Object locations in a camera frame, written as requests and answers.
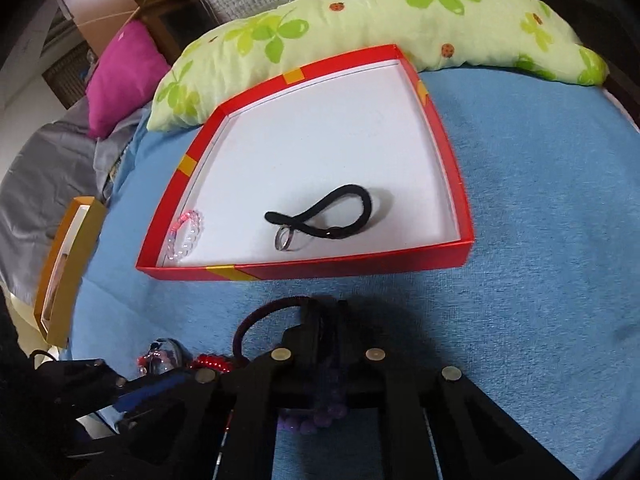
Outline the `magenta cushion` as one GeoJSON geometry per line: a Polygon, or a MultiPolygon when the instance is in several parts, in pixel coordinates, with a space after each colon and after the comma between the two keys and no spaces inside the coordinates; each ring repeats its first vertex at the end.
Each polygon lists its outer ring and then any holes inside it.
{"type": "Polygon", "coordinates": [[[170,70],[146,27],[125,25],[99,58],[86,89],[88,136],[106,139],[115,126],[153,99],[170,70]]]}

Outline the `blue towel mat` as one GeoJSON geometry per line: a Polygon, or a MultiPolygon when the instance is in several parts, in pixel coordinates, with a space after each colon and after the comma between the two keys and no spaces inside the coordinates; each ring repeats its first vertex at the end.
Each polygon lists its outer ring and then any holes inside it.
{"type": "Polygon", "coordinates": [[[156,338],[224,353],[271,299],[344,298],[421,364],[459,367],[582,479],[639,437],[639,135],[597,87],[461,67],[422,80],[456,152],[465,266],[267,283],[153,280],[134,264],[192,133],[137,128],[78,292],[68,353],[127,377],[156,338]]]}

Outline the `orange cardboard box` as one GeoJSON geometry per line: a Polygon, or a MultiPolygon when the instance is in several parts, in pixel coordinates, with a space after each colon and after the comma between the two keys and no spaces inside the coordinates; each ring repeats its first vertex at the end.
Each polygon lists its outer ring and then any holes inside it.
{"type": "Polygon", "coordinates": [[[34,317],[44,341],[66,348],[79,285],[106,215],[91,196],[77,196],[66,209],[40,274],[34,317]]]}

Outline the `red shallow gift box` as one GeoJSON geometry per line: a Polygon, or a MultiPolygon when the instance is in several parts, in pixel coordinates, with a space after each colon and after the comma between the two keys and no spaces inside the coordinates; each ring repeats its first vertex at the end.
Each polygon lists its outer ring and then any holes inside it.
{"type": "Polygon", "coordinates": [[[180,159],[137,267],[175,281],[337,278],[455,268],[473,242],[435,105],[388,44],[219,105],[180,159]]]}

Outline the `green clover print pillow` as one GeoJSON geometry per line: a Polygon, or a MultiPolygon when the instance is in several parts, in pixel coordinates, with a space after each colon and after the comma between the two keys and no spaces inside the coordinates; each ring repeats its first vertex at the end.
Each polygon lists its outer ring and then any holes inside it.
{"type": "Polygon", "coordinates": [[[540,0],[294,0],[206,32],[158,85],[148,127],[206,122],[241,92],[297,67],[394,44],[412,65],[516,68],[542,79],[600,86],[604,59],[540,0]]]}

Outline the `grey blanket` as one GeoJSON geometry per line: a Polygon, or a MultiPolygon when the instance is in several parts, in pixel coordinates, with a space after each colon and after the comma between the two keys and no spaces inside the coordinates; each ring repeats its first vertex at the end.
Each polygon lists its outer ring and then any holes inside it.
{"type": "Polygon", "coordinates": [[[122,155],[138,128],[141,107],[104,140],[88,136],[88,101],[40,127],[18,152],[1,181],[1,283],[29,307],[55,233],[77,196],[106,204],[122,155]]]}

